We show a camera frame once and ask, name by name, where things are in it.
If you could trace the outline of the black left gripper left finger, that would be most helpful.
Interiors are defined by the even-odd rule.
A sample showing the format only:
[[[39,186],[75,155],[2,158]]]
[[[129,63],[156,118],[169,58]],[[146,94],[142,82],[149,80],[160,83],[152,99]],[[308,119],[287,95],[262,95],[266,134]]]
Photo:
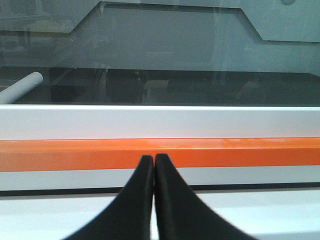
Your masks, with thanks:
[[[149,240],[154,162],[144,155],[115,199],[67,240]]]

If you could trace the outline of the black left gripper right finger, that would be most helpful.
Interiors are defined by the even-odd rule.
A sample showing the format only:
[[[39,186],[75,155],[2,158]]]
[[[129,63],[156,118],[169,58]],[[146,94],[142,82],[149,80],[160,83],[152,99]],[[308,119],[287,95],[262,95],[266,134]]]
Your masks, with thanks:
[[[161,240],[252,240],[211,210],[178,173],[167,154],[155,158],[154,194]]]

